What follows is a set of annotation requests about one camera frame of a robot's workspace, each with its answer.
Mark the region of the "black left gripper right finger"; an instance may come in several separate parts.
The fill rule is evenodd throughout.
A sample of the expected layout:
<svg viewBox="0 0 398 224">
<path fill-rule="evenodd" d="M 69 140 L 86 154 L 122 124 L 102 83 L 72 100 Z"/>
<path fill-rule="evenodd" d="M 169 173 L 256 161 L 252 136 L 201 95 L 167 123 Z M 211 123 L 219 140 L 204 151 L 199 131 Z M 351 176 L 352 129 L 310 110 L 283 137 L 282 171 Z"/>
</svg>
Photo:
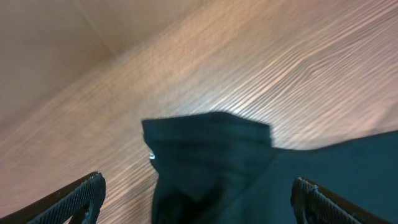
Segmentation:
<svg viewBox="0 0 398 224">
<path fill-rule="evenodd" d="M 294 180 L 290 204 L 298 224 L 390 224 L 305 177 Z"/>
</svg>

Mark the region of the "black t-shirt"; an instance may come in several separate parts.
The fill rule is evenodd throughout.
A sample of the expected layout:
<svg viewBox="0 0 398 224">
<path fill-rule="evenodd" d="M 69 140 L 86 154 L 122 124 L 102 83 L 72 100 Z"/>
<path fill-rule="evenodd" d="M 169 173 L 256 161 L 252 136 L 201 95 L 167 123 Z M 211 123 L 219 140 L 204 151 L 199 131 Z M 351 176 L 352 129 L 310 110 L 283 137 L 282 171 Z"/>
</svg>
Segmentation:
<svg viewBox="0 0 398 224">
<path fill-rule="evenodd" d="M 212 112 L 142 121 L 158 172 L 153 223 L 294 223 L 297 177 L 397 222 L 397 133 L 299 151 L 267 124 Z"/>
</svg>

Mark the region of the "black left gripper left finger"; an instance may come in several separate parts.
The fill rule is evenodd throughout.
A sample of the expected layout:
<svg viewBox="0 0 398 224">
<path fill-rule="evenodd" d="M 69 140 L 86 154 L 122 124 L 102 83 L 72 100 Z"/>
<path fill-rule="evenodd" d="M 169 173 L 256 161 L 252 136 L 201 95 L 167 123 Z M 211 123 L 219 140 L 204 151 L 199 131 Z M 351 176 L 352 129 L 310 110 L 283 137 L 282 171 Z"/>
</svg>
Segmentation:
<svg viewBox="0 0 398 224">
<path fill-rule="evenodd" d="M 96 223 L 105 200 L 106 181 L 92 172 L 46 197 L 1 218 L 7 223 Z"/>
</svg>

